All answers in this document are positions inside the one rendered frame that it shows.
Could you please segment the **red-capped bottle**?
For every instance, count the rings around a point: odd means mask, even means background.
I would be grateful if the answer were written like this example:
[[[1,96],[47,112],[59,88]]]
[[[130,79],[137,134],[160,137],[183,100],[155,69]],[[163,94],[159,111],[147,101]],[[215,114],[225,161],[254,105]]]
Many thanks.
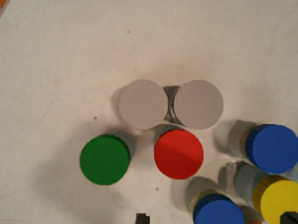
[[[168,125],[153,139],[154,161],[159,171],[174,180],[195,175],[202,166],[204,150],[199,139],[188,130]]]

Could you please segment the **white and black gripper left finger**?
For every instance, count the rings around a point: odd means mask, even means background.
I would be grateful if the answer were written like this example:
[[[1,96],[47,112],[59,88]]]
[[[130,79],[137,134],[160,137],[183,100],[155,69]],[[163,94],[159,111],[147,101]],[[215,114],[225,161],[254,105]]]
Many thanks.
[[[150,216],[147,216],[146,213],[137,213],[135,224],[150,224]]]

